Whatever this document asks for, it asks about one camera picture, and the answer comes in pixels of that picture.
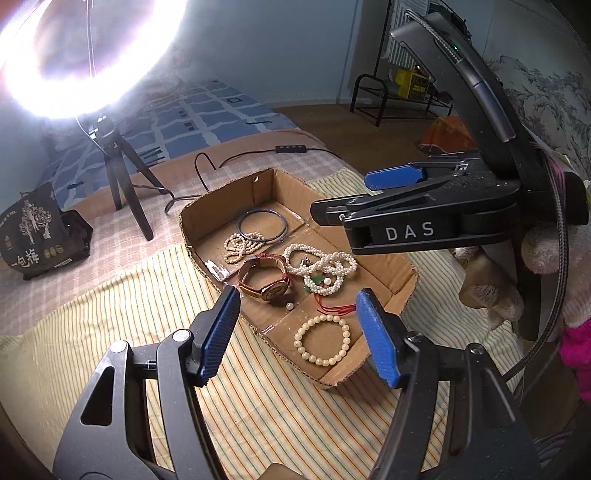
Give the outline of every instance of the twisted pearl necklace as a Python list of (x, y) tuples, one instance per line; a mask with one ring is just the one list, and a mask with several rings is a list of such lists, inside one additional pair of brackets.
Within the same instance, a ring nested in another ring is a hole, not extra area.
[[(310, 327), (320, 322), (335, 322), (338, 323), (343, 329), (343, 344), (340, 346), (340, 352), (337, 353), (335, 356), (329, 358), (328, 360), (316, 357), (314, 355), (310, 355), (308, 352), (306, 352), (306, 347), (301, 343), (303, 336), (310, 329)], [(301, 328), (294, 335), (294, 346), (297, 348), (298, 353), (304, 360), (308, 360), (311, 364), (328, 367), (336, 365), (343, 359), (345, 355), (347, 355), (347, 350), (349, 350), (349, 345), (351, 343), (350, 337), (351, 333), (349, 332), (349, 325), (347, 325), (347, 320), (342, 319), (338, 315), (320, 315), (318, 317), (314, 317), (313, 319), (308, 320), (301, 326)]]
[[(295, 251), (303, 251), (314, 255), (315, 257), (319, 257), (320, 259), (310, 265), (302, 263), (298, 267), (294, 267), (290, 264), (290, 257)], [(345, 276), (357, 270), (357, 261), (355, 260), (355, 257), (347, 252), (325, 254), (322, 250), (311, 247), (310, 245), (291, 244), (285, 249), (283, 256), (285, 257), (285, 269), (288, 273), (304, 277), (304, 285), (306, 285), (312, 293), (317, 293), (318, 295), (325, 297), (337, 293), (343, 285)], [(348, 262), (349, 266), (345, 268), (341, 263), (341, 260)], [(310, 278), (310, 275), (314, 272), (334, 275), (336, 277), (335, 283), (330, 286), (317, 285)]]
[[(259, 240), (265, 238), (259, 232), (249, 233), (248, 236), (251, 238), (258, 238)], [(229, 265), (236, 264), (245, 256), (256, 252), (264, 245), (265, 244), (260, 242), (251, 242), (239, 233), (233, 233), (223, 244), (224, 248), (228, 251), (228, 253), (223, 256), (223, 259)]]

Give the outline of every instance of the bed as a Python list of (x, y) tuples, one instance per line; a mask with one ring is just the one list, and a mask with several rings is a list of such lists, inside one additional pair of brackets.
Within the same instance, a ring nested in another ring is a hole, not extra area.
[[(123, 102), (113, 114), (123, 137), (149, 167), (247, 135), (296, 128), (285, 115), (219, 80), (182, 84), (141, 109), (130, 103)], [(103, 154), (77, 126), (65, 124), (60, 131), (47, 127), (53, 159), (39, 181), (52, 183), (63, 209), (109, 184)], [(130, 174), (137, 172), (127, 158), (125, 163)]]
[[(303, 131), (280, 130), (205, 151), (219, 165), (236, 153), (281, 144), (322, 147)], [(152, 170), (179, 194), (203, 193), (193, 158), (191, 152)], [(322, 151), (249, 155), (217, 171), (205, 167), (203, 177), (214, 189), (267, 167), (280, 168), (325, 196), (366, 192), (356, 172)], [(158, 341), (189, 325), (218, 295), (183, 249), (180, 206), (166, 216), (166, 201), (149, 193), (142, 198), (156, 234), (152, 242), (145, 242), (130, 211), (114, 212), (108, 189), (98, 190), (76, 206), (95, 228), (88, 260), (29, 283), (2, 272), (1, 300), (6, 308), (0, 313), (0, 403), (48, 467), (78, 395), (110, 343), (119, 338), (132, 345)], [(449, 252), (408, 257), (419, 280), (402, 315), (406, 325), (442, 345), (464, 348), (480, 342), (501, 372), (508, 370), (521, 356), (511, 327), (490, 332), (483, 312), (460, 304), (457, 292), (463, 271)], [(172, 303), (163, 303), (163, 297)], [(245, 362), (245, 355), (256, 362)], [(150, 384), (148, 391), (158, 462), (170, 467), (157, 388)], [(199, 396), (222, 464), (236, 480), (256, 478), (273, 462), (310, 480), (366, 478), (398, 400), (398, 392), (385, 388), (369, 364), (339, 387), (319, 390), (281, 362), (242, 322), (220, 374)], [(448, 399), (448, 387), (442, 383), (425, 466), (439, 459)]]

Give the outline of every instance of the watch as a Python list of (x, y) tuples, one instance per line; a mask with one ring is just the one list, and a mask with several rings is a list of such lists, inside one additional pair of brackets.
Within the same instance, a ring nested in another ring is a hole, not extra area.
[[(262, 288), (254, 288), (245, 282), (246, 276), (253, 268), (275, 267), (282, 273), (281, 277)], [(244, 265), (238, 271), (238, 287), (242, 292), (256, 299), (273, 301), (281, 297), (290, 286), (290, 278), (285, 269), (285, 258), (282, 255), (262, 253), (247, 258)]]

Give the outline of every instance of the pink sleeve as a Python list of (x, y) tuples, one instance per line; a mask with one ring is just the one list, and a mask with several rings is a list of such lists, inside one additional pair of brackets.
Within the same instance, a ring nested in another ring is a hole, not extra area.
[(591, 403), (591, 319), (577, 328), (566, 327), (558, 351), (577, 375), (581, 399)]

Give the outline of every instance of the wooden floor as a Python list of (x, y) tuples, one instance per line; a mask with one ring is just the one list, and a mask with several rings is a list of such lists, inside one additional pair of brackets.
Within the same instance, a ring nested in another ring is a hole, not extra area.
[(380, 127), (348, 105), (306, 105), (275, 109), (317, 136), (361, 174), (403, 165), (425, 155), (415, 144), (432, 120), (383, 121)]

